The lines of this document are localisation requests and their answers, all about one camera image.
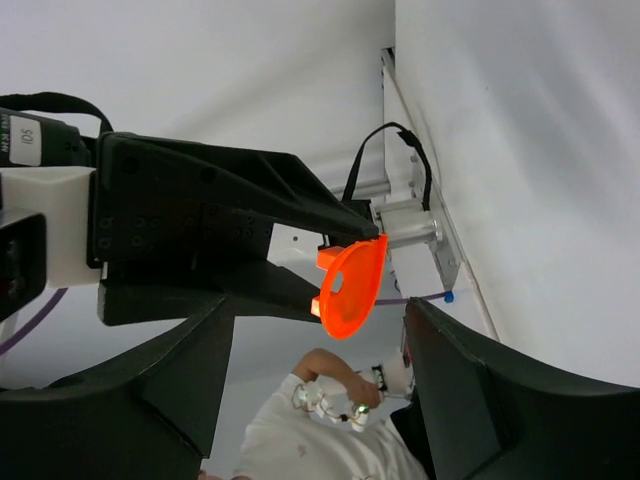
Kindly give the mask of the orange round lego piece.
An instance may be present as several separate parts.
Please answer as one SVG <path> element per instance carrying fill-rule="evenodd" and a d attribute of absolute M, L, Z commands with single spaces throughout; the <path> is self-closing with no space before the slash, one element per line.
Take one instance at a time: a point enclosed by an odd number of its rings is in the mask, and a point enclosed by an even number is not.
<path fill-rule="evenodd" d="M 367 321 L 382 283 L 388 242 L 388 236 L 381 234 L 318 252 L 316 266 L 325 271 L 325 277 L 311 301 L 311 313 L 331 338 L 350 338 Z"/>

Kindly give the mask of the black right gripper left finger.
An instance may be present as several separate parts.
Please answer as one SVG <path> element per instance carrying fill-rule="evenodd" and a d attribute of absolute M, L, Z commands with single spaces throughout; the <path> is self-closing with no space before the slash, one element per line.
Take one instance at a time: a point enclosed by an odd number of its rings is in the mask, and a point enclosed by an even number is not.
<path fill-rule="evenodd" d="M 171 330 L 41 389 L 1 394 L 4 479 L 196 479 L 234 330 L 219 297 Z"/>

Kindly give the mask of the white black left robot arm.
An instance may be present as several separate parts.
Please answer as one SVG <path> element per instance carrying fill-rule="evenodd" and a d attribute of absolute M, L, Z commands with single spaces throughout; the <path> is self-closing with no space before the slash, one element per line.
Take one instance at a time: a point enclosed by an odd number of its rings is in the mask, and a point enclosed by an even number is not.
<path fill-rule="evenodd" d="M 374 223 L 296 156 L 117 132 L 93 104 L 1 99 L 1 314 L 94 285 L 109 326 L 240 315 L 315 322 L 320 289 L 268 258 L 278 225 L 371 242 Z"/>

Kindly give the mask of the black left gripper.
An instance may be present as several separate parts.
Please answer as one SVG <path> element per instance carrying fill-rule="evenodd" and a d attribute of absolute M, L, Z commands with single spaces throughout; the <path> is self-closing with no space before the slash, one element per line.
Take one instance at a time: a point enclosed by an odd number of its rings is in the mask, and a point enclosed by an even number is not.
<path fill-rule="evenodd" d="M 188 318 L 221 301 L 236 316 L 318 323 L 319 288 L 266 261 L 273 222 L 375 238 L 295 155 L 111 132 L 96 144 L 92 255 L 108 326 Z"/>

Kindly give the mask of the operator hand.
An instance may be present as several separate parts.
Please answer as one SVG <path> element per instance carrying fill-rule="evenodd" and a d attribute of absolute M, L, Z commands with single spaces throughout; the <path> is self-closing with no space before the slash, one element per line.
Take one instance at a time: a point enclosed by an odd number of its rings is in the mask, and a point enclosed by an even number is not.
<path fill-rule="evenodd" d="M 351 374 L 345 380 L 347 397 L 357 405 L 376 409 L 381 403 L 378 386 L 362 378 L 357 373 Z"/>

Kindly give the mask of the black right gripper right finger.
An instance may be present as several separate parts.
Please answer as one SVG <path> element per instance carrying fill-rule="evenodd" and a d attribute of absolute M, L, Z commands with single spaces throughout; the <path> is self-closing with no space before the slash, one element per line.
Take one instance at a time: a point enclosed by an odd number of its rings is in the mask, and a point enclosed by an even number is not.
<path fill-rule="evenodd" d="M 637 388 L 547 365 L 420 298 L 404 322 L 438 478 L 638 478 Z"/>

